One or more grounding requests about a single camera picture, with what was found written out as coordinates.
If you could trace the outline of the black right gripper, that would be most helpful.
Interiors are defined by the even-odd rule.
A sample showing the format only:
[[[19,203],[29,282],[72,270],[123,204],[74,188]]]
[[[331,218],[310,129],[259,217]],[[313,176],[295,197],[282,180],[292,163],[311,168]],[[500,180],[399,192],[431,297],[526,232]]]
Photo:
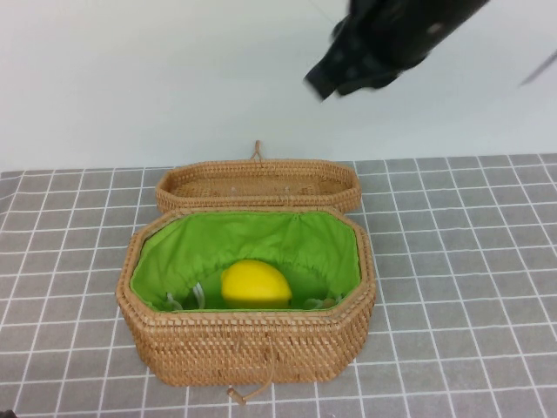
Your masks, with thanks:
[[[384,88],[429,55],[430,25],[429,1],[351,1],[304,81],[320,101]]]

